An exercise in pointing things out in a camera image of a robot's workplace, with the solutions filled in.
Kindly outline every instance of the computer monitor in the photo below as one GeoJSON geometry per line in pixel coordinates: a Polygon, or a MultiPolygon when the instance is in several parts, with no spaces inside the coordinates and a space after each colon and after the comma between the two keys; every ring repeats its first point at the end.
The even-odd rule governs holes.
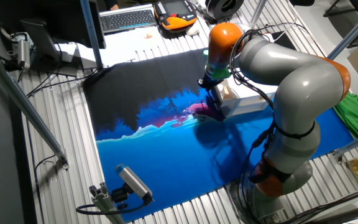
{"type": "MultiPolygon", "coordinates": [[[[96,0],[89,6],[99,48],[106,48],[96,0]]],[[[0,25],[8,33],[28,32],[43,62],[59,64],[54,44],[91,47],[80,0],[0,0],[0,25]]]]}

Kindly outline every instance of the black base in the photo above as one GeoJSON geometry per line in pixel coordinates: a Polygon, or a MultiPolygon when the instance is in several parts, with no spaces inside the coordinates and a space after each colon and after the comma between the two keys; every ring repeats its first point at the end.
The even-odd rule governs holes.
{"type": "Polygon", "coordinates": [[[314,0],[290,0],[293,6],[312,6],[314,0]]]}
{"type": "Polygon", "coordinates": [[[80,55],[78,48],[75,49],[73,60],[71,62],[51,62],[43,60],[39,54],[34,54],[31,58],[30,69],[40,73],[59,73],[59,75],[76,77],[78,69],[82,63],[81,58],[76,55],[80,55]]]}
{"type": "Polygon", "coordinates": [[[207,74],[204,74],[203,78],[197,81],[198,86],[204,88],[206,91],[210,91],[214,86],[223,82],[223,80],[212,80],[207,74]]]}

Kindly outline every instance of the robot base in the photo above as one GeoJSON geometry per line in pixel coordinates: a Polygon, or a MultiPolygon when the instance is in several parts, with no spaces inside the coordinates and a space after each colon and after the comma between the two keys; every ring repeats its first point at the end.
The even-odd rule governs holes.
{"type": "MultiPolygon", "coordinates": [[[[233,204],[236,206],[239,213],[242,215],[242,217],[247,217],[246,210],[244,208],[245,201],[242,193],[243,187],[243,184],[240,184],[240,187],[238,187],[237,182],[233,181],[230,185],[229,193],[233,204]]],[[[255,215],[262,223],[270,224],[284,221],[281,220],[277,215],[277,213],[281,210],[283,210],[285,213],[283,206],[283,203],[285,202],[282,201],[281,197],[276,199],[267,198],[261,194],[253,184],[251,185],[251,191],[250,206],[252,207],[252,211],[255,212],[255,215]]]]}

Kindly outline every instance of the table surface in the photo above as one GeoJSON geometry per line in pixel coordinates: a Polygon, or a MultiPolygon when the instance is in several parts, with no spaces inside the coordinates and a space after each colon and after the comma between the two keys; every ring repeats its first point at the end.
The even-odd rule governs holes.
{"type": "MultiPolygon", "coordinates": [[[[245,1],[241,9],[236,13],[232,22],[248,24],[257,5],[256,0],[245,1]]],[[[291,10],[286,0],[268,1],[257,25],[279,24],[292,22],[291,10]]],[[[170,39],[156,36],[157,45],[149,49],[136,52],[133,62],[147,60],[154,57],[177,54],[188,50],[202,49],[208,46],[208,34],[211,29],[202,19],[197,24],[201,27],[196,36],[178,37],[171,34],[170,39]]],[[[273,27],[266,31],[278,32],[286,27],[273,27]]],[[[318,45],[305,31],[293,27],[287,32],[297,50],[313,55],[324,56],[318,45]]],[[[89,70],[78,71],[78,77],[89,74],[89,70]]],[[[42,80],[46,74],[24,75],[20,86],[25,93],[30,92],[42,80]]],[[[72,77],[52,75],[50,83],[72,80],[72,77]]],[[[94,140],[94,133],[90,121],[87,102],[80,82],[70,82],[44,89],[37,93],[30,101],[49,126],[59,144],[64,148],[68,156],[70,168],[63,170],[56,166],[59,164],[56,158],[51,162],[42,164],[37,170],[40,180],[41,203],[46,223],[109,223],[104,216],[86,216],[75,212],[80,205],[91,203],[91,194],[88,187],[104,181],[103,172],[94,140]]],[[[24,130],[27,125],[24,117],[24,130]]],[[[44,140],[30,125],[30,136],[34,150],[35,163],[52,156],[53,152],[44,140]]],[[[28,158],[31,158],[29,135],[25,131],[28,158]]],[[[358,157],[358,149],[345,153],[345,159],[358,157]]],[[[313,177],[301,189],[280,198],[284,204],[284,210],[277,213],[281,220],[291,218],[318,205],[322,205],[343,196],[358,191],[356,180],[345,164],[337,164],[331,155],[321,156],[311,161],[313,177]]],[[[42,223],[40,207],[35,191],[34,173],[30,169],[34,190],[35,208],[37,219],[42,223]]],[[[209,192],[162,211],[148,215],[133,223],[242,223],[237,217],[231,200],[225,187],[209,192]]]]}

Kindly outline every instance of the orange device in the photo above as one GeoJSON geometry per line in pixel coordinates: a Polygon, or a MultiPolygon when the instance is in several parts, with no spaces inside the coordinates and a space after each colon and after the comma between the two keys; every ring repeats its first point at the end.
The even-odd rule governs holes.
{"type": "Polygon", "coordinates": [[[170,32],[182,32],[197,21],[197,12],[186,0],[159,1],[154,4],[158,24],[170,32]]]}
{"type": "Polygon", "coordinates": [[[233,23],[225,22],[214,26],[209,33],[208,62],[221,64],[226,68],[233,46],[241,35],[242,31],[233,23]]]}

